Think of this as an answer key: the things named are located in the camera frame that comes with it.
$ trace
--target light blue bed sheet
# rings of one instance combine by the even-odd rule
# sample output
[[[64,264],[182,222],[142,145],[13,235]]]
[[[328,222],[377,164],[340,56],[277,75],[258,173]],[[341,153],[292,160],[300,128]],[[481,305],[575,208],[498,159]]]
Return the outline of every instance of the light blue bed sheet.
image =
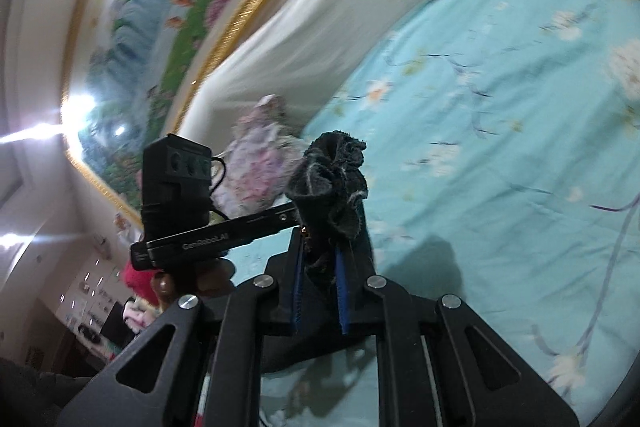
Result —
[[[367,141],[378,271],[462,296],[586,425],[640,349],[639,101],[639,0],[433,0],[304,136]],[[234,250],[236,280],[288,238]],[[264,419],[376,425],[374,352],[264,378]]]

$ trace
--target white bedding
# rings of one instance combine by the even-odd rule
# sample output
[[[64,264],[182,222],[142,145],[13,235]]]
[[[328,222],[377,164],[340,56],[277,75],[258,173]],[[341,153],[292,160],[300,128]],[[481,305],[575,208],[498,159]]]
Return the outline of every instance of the white bedding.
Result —
[[[179,134],[220,152],[238,116],[272,93],[286,97],[290,123],[302,129],[420,1],[289,0],[206,79]]]

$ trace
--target metal rivet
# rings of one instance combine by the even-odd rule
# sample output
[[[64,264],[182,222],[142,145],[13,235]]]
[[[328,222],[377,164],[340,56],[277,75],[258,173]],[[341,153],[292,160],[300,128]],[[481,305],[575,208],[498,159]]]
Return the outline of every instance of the metal rivet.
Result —
[[[268,288],[273,284],[273,277],[271,275],[267,275],[263,273],[262,275],[258,275],[254,279],[254,286],[258,286],[258,288]]]
[[[178,306],[183,310],[190,310],[195,308],[198,304],[198,298],[195,295],[183,295],[178,299]]]
[[[386,286],[386,279],[380,275],[372,275],[367,279],[367,286],[375,289],[384,288]]]
[[[457,295],[448,294],[442,298],[442,305],[450,310],[460,308],[460,304],[462,304],[462,301]]]

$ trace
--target landscape painting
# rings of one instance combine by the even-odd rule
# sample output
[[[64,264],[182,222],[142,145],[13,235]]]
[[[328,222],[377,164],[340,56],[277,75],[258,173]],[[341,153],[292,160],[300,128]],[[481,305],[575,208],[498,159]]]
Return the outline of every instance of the landscape painting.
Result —
[[[194,67],[213,52],[244,1],[79,0],[63,124],[65,102],[89,102],[67,132],[68,156],[127,212],[140,210],[143,149],[166,132],[180,86],[186,78],[201,80]]]

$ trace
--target red cloth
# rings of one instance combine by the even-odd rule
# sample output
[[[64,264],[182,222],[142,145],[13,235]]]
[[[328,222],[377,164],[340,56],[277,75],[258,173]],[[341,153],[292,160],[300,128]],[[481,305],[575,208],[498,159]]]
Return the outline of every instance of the red cloth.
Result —
[[[160,270],[137,271],[131,266],[131,261],[127,261],[122,272],[122,280],[133,290],[137,296],[146,299],[152,306],[159,306],[158,297],[151,289],[151,279]]]

